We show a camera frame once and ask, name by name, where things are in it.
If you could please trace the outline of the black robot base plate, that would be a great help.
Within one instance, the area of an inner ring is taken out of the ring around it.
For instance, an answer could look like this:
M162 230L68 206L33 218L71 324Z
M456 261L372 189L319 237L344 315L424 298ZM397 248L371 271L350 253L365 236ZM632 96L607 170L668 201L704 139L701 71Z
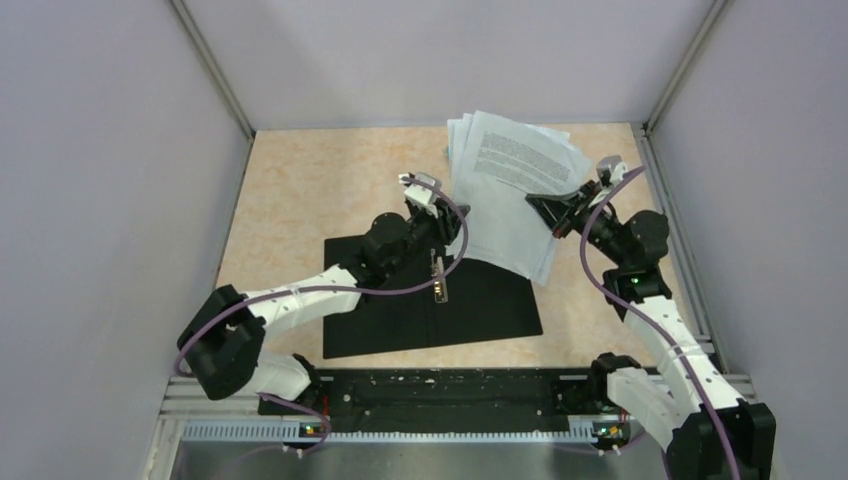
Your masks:
M585 368L320 369L316 384L267 416L318 414L306 438L513 440L536 437L623 451L644 439L620 408L598 400Z

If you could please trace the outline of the white printed paper stack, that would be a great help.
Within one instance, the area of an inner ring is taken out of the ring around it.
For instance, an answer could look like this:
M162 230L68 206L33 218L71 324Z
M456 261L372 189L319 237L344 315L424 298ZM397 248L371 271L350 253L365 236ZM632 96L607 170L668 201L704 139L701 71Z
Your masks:
M449 254L462 253L547 284L555 240L524 197L575 192L592 161L566 131L484 111L448 120L447 131L453 153L450 197L471 207L466 217L470 239L455 240Z

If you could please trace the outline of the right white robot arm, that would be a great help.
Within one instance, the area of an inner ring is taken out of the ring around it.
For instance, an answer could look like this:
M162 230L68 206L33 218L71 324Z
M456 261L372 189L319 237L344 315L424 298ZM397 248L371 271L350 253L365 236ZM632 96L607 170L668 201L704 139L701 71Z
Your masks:
M580 234L614 264L590 281L642 341L662 385L627 355L605 353L591 364L586 397L600 412L622 408L663 452L671 479L768 479L776 419L763 403L748 401L720 373L687 327L665 282L660 260L668 253L669 222L653 210L622 221L613 189L589 181L567 195L529 194L526 202L553 237Z

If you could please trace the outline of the grey black file folder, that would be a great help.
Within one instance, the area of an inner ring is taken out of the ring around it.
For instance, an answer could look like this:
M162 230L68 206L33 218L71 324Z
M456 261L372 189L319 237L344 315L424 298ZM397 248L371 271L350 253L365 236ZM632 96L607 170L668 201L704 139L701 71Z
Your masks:
M474 259L446 278L447 300L431 288L367 296L351 312L324 318L323 357L336 359L538 336L543 327L531 281Z

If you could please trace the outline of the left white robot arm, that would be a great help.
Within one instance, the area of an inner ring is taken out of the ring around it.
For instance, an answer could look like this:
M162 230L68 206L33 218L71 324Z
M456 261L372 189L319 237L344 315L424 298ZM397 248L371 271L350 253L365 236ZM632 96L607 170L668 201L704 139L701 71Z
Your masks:
M313 367L301 355L267 352L263 344L306 322L352 312L368 297L433 286L436 277L405 288L388 283L433 247L465 238L470 208L443 198L406 204L408 217L379 215L360 247L311 278L248 292L231 284L216 288L178 337L175 374L195 378L212 401L269 394L297 413L314 410L321 388Z

